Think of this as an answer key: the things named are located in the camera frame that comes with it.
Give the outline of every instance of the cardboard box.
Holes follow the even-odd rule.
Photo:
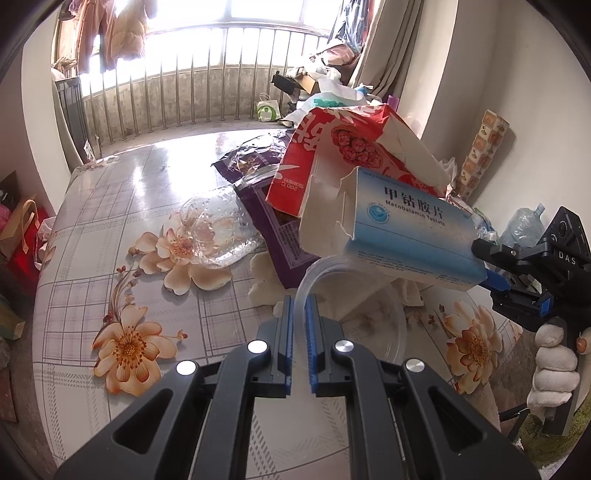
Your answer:
[[[335,189],[313,178],[300,223],[302,249],[347,255],[386,275],[466,291],[486,278],[462,210],[401,181],[357,167]]]
[[[320,93],[318,82],[309,75],[303,75],[296,79],[296,82],[310,95]]]

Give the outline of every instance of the plastic bottle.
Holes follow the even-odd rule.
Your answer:
[[[509,247],[518,244],[522,248],[533,247],[542,237],[545,228],[540,215],[545,210],[541,203],[535,210],[529,208],[518,209],[509,220],[507,228],[501,235],[500,242]]]

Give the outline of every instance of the curtain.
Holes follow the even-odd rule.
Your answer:
[[[373,85],[373,95],[400,97],[413,55],[424,0],[382,0],[350,87]]]

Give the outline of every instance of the clear plastic container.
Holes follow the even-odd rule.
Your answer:
[[[320,314],[338,320],[345,336],[380,360],[400,364],[406,321],[392,281],[371,265],[335,255],[315,262],[301,281],[294,302],[296,360],[307,363],[306,298],[316,294]]]
[[[535,246],[545,231],[542,220],[540,220],[544,209],[544,205],[541,203],[536,210],[530,210],[529,208],[518,209],[509,220],[507,228],[501,235],[500,242],[511,248],[515,244],[518,244],[521,248]]]

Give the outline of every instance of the floor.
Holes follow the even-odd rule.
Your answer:
[[[12,399],[18,423],[1,421],[29,465],[43,480],[53,477],[56,464],[51,456],[41,423],[33,378],[33,299],[25,296],[10,281],[11,275],[0,267],[0,291],[10,301],[15,313],[25,320],[22,337],[8,341],[11,350],[10,369]]]
[[[124,152],[130,148],[150,145],[173,138],[189,137],[191,135],[210,134],[215,132],[227,132],[232,130],[255,130],[258,128],[283,128],[273,123],[261,123],[257,120],[212,120],[206,122],[199,120],[195,125],[183,125],[182,127],[170,126],[166,130],[156,129],[152,133],[143,133],[137,137],[127,137],[126,140],[117,141],[112,145],[103,143],[101,152],[102,157],[108,157],[117,153]]]

